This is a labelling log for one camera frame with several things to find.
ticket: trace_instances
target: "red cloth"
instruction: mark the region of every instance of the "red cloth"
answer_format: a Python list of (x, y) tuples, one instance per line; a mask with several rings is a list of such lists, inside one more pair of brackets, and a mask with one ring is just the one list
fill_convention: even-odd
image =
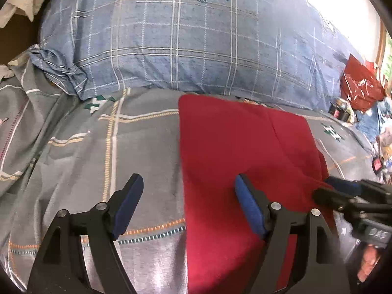
[[(327, 166), (303, 117), (200, 95), (182, 96), (179, 111), (189, 294), (240, 294), (263, 242), (240, 208), (236, 175), (247, 174), (271, 202), (306, 212)], [(333, 225), (332, 212), (322, 212)], [(294, 249), (291, 239), (283, 286)]]

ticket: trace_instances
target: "blue gripper pad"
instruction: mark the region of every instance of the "blue gripper pad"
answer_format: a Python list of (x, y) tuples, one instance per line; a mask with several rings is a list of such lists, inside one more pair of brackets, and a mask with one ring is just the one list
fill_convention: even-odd
[(324, 181), (339, 192), (349, 194), (353, 197), (361, 195), (362, 188), (357, 182), (343, 180), (334, 176), (330, 176)]
[(241, 209), (245, 214), (250, 228), (253, 233), (259, 235), (263, 239), (267, 234), (267, 230), (264, 227), (264, 215), (240, 175), (237, 175), (236, 177), (235, 190)]
[(129, 222), (135, 212), (136, 206), (143, 193), (143, 178), (138, 175), (138, 178), (132, 184), (124, 201), (121, 203), (119, 209), (114, 216), (114, 227), (112, 235), (115, 240), (127, 230)]

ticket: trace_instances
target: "blue plaid fabric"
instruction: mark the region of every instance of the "blue plaid fabric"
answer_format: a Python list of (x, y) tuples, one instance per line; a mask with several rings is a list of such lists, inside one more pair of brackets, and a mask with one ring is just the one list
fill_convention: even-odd
[(306, 0), (51, 0), (29, 50), (83, 100), (148, 86), (323, 110), (362, 61)]

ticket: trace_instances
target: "red bag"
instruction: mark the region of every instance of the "red bag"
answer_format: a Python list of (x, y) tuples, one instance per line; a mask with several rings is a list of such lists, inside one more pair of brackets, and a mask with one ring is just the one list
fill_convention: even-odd
[(373, 73), (350, 55), (340, 80), (342, 97), (347, 98), (352, 109), (366, 112), (376, 101), (385, 97), (385, 89)]

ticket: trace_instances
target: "folded red fabric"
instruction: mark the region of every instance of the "folded red fabric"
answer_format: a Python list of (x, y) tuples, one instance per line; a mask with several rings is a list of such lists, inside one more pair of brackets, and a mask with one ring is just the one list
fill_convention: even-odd
[[(316, 207), (312, 191), (326, 186), (324, 157), (306, 120), (291, 113), (200, 95), (182, 96), (179, 112), (189, 294), (240, 294), (263, 242), (242, 213), (236, 175), (247, 174), (270, 201), (307, 212)], [(333, 225), (332, 212), (322, 213)], [(281, 287), (294, 250), (292, 238)]]

